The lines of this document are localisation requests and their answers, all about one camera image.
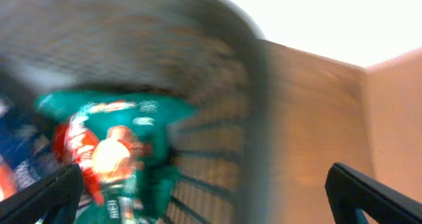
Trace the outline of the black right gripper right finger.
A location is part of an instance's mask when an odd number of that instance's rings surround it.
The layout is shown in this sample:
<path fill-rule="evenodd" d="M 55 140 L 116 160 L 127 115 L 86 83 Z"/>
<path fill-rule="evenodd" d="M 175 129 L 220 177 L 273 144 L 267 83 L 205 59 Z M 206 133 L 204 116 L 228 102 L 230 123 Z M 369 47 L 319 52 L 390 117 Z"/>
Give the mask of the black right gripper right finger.
<path fill-rule="evenodd" d="M 331 166 L 325 190 L 336 224 L 367 223 L 365 214 L 380 224 L 421 224 L 421 203 L 346 164 Z"/>

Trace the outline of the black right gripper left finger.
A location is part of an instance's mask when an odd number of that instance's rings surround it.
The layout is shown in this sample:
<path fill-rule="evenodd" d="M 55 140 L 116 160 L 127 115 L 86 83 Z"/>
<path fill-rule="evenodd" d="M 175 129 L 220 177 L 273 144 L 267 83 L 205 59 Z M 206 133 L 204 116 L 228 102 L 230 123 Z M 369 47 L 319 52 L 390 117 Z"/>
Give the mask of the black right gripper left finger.
<path fill-rule="evenodd" d="M 1 202 L 1 224 L 73 224 L 84 182 L 77 164 L 68 165 Z"/>

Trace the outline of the Kleenex tissue multipack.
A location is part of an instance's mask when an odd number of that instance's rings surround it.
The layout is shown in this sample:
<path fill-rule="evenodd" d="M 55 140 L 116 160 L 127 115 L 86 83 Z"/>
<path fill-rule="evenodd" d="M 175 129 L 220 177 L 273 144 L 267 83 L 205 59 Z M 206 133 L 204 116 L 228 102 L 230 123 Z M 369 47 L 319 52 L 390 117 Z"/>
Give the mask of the Kleenex tissue multipack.
<path fill-rule="evenodd" d="M 31 113 L 1 94 L 1 200 L 60 168 Z"/>

